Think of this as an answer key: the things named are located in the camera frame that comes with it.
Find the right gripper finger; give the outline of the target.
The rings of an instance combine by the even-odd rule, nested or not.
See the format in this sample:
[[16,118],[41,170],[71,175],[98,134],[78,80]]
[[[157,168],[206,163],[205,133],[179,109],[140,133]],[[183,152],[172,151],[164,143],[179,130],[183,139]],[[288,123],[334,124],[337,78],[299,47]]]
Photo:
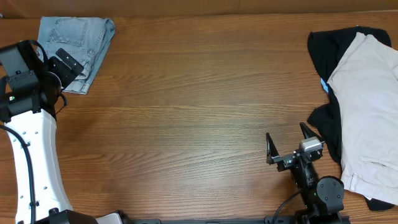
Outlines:
[[268,164],[274,164],[275,160],[280,157],[277,148],[271,138],[271,135],[269,133],[266,133],[266,143],[267,143],[267,149],[266,149],[266,162]]
[[315,133],[314,131],[312,131],[304,122],[300,122],[300,129],[302,131],[302,134],[304,136],[304,140],[305,142],[309,142],[309,141],[316,141],[316,142],[320,142],[323,143],[323,138],[321,136],[319,136],[317,133]]

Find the light blue denim shorts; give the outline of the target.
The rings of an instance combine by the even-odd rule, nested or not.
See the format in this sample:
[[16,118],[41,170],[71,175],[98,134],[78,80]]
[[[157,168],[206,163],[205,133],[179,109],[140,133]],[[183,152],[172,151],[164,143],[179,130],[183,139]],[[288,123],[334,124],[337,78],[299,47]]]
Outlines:
[[99,17],[42,17],[38,43],[48,57],[64,49],[83,65],[83,71],[65,91],[85,95],[100,69],[116,33],[112,19]]

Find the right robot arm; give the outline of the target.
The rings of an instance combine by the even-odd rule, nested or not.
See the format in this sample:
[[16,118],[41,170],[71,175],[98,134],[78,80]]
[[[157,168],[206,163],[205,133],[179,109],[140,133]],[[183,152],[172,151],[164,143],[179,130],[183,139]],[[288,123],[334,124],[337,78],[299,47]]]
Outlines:
[[[298,191],[284,201],[273,216],[265,217],[265,223],[292,224],[350,224],[349,216],[342,216],[344,209],[344,185],[334,176],[320,178],[313,162],[323,155],[324,140],[305,123],[300,123],[304,136],[298,149],[280,156],[269,133],[266,134],[267,159],[269,165],[277,165],[279,172],[289,170]],[[292,199],[300,195],[305,205],[292,216],[281,216],[280,212]]]

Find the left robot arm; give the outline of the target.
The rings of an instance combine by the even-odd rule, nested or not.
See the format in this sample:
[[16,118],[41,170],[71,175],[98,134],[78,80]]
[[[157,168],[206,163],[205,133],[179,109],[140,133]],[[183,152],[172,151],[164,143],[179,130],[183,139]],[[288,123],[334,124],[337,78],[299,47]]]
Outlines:
[[63,187],[55,135],[55,104],[83,71],[64,49],[38,57],[35,40],[1,49],[1,129],[7,131],[17,179],[16,223],[123,224],[120,212],[95,218],[74,211]]

